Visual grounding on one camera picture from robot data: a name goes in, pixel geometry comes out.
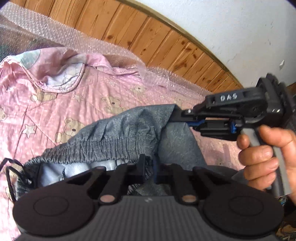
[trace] gray ribbed surface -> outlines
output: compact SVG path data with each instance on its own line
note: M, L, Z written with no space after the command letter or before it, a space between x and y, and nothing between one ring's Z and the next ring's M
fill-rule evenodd
M99 209L94 219L76 233L58 238L28 234L17 241L235 241L206 225L194 207L175 202L174 197L125 196L112 206ZM265 237L257 241L275 241Z

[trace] wooden headboard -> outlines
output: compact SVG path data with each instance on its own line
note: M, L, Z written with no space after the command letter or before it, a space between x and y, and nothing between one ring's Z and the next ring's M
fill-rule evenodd
M209 91L242 88L196 39L185 37L172 23L137 7L135 1L121 1L135 8L115 0L11 0L91 37L127 48L147 66L168 69Z

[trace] fingernail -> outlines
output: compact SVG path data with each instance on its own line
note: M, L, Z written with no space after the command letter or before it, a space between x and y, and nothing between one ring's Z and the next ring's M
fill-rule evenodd
M272 151L272 148L267 146L263 149L263 155L264 155L264 158L265 159L269 159L269 158L272 158L272 155L273 155L273 151Z
M279 161L277 158L272 158L270 161L268 161L267 163L267 168L269 168L270 170L274 170L277 169L279 166Z

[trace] grip handle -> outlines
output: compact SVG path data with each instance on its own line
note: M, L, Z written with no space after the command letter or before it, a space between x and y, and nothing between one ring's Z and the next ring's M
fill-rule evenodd
M250 140L250 146L266 145L259 133L252 128L243 128L241 134L246 134ZM281 149L273 146L274 157L279 160L279 167L276 169L276 179L271 185L271 193L274 197L281 197L291 193L290 183L287 175L285 160Z

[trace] pink bedsheet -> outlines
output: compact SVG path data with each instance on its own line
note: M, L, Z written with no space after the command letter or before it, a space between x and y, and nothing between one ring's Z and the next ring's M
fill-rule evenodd
M136 106L176 103L184 109L197 104L197 99L148 84L135 66L112 67L103 55L64 47L9 56L0 73L0 160L25 163L67 142L84 126ZM235 143L194 134L208 164L241 168ZM1 173L2 241L19 235L7 193Z

